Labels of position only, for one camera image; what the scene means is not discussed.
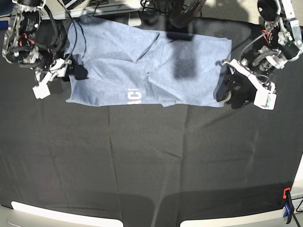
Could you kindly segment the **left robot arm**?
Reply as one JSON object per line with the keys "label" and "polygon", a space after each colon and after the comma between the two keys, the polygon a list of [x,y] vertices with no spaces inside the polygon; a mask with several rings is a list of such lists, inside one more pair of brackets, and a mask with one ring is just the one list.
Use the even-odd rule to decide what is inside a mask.
{"label": "left robot arm", "polygon": [[243,48],[238,59],[222,61],[227,75],[216,92],[218,103],[236,95],[236,108],[253,103],[273,110],[277,95],[270,76],[303,53],[302,31],[290,0],[259,0],[258,11],[265,22],[261,34]]}

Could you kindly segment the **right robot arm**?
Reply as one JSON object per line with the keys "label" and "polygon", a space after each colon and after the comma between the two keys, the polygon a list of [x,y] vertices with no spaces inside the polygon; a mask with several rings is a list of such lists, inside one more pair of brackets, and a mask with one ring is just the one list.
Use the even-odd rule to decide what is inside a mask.
{"label": "right robot arm", "polygon": [[[10,64],[35,71],[36,88],[47,85],[55,77],[68,81],[84,80],[88,72],[74,59],[72,52],[63,54],[65,36],[44,0],[15,0],[16,14],[4,35],[2,56]],[[49,44],[38,41],[37,32],[41,24],[41,10],[47,12],[53,33]]]}

